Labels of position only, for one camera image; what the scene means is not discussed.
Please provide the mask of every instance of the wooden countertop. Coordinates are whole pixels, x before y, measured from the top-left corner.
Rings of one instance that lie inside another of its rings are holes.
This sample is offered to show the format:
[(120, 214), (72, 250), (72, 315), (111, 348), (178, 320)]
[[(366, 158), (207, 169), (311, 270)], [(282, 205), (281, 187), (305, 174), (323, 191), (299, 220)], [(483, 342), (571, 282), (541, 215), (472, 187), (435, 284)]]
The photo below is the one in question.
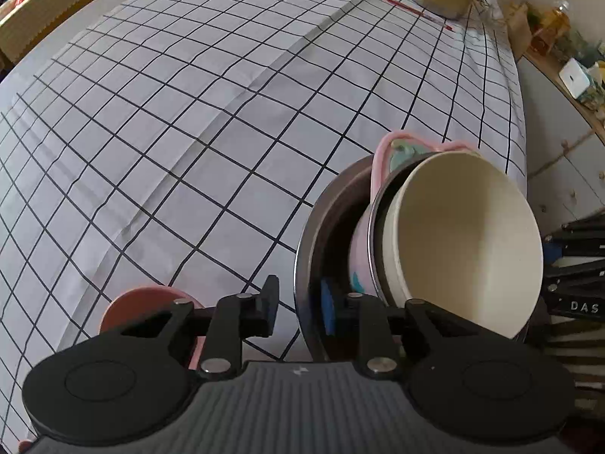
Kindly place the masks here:
[(523, 54), (538, 70), (540, 70), (555, 86), (561, 91), (561, 93), (567, 97), (567, 99), (573, 104), (573, 106), (578, 110), (582, 117), (586, 120), (586, 122), (590, 125), (591, 129), (597, 134), (597, 136), (601, 139), (603, 144), (605, 145), (605, 127), (597, 119), (595, 114), (580, 104), (576, 99), (574, 99), (565, 84), (562, 82), (559, 77), (559, 72), (561, 71), (562, 66), (560, 63), (554, 59), (552, 56), (541, 56), (540, 54), (535, 53), (532, 50), (527, 50)]

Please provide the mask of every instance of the metal screw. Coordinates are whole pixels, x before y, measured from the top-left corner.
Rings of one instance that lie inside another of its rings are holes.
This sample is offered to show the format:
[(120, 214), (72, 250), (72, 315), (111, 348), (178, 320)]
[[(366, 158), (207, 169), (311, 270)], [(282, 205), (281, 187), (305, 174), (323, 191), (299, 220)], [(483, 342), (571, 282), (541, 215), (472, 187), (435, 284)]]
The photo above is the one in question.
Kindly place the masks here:
[(397, 368), (397, 362), (386, 356), (375, 356), (368, 360), (368, 368), (374, 373), (392, 372)]
[(209, 358), (202, 362), (200, 368), (206, 373), (223, 373), (231, 368), (231, 362), (224, 358)]

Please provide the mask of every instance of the gray ribbed panel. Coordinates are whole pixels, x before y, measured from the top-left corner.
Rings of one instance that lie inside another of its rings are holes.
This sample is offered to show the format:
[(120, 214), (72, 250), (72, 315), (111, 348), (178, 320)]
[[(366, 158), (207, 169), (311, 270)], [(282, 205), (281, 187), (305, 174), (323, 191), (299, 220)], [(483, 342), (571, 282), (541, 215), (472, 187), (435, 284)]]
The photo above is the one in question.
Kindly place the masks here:
[[(295, 370), (304, 367), (301, 375)], [(200, 388), (174, 423), (143, 440), (75, 447), (45, 438), (30, 454), (571, 454), (551, 438), (486, 447), (454, 438), (420, 417), (393, 382), (349, 363), (253, 362), (237, 379)]]

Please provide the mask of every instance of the cabinet door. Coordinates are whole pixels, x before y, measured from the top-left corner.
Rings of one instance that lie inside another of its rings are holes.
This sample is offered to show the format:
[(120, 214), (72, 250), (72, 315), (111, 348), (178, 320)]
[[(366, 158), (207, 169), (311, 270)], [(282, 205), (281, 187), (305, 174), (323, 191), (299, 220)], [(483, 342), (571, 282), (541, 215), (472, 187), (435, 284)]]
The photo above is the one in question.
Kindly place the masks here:
[(529, 180), (527, 199), (542, 233), (590, 215), (603, 206), (591, 186), (565, 157)]
[(591, 186), (601, 203), (605, 204), (605, 146), (601, 140), (592, 135), (568, 153), (567, 158)]
[(527, 172), (534, 173), (590, 132), (582, 115), (540, 70), (519, 61), (519, 81), (525, 110)]

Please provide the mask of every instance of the red pen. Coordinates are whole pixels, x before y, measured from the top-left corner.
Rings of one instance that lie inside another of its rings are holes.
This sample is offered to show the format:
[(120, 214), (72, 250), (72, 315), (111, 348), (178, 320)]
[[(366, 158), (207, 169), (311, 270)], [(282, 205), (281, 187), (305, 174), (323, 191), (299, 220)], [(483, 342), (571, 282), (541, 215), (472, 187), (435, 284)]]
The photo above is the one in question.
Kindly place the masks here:
[(431, 22), (435, 22), (436, 24), (440, 24), (441, 27), (443, 27), (443, 28), (445, 28), (445, 29), (447, 29), (447, 30), (449, 30), (451, 32), (454, 32), (454, 28), (452, 26), (449, 26), (447, 24), (442, 24), (440, 21), (438, 21), (437, 19), (431, 17), (430, 15), (426, 15), (426, 13), (424, 13), (424, 12), (416, 10), (415, 8), (412, 8), (412, 7), (410, 7), (410, 6), (408, 6), (408, 5), (404, 4), (404, 3), (396, 2), (395, 0), (387, 0), (387, 1), (391, 5), (395, 5), (395, 6), (398, 6), (400, 8), (403, 8), (403, 9), (407, 10), (408, 12), (413, 13), (414, 15), (418, 15), (418, 16), (420, 16), (422, 18), (430, 20)]

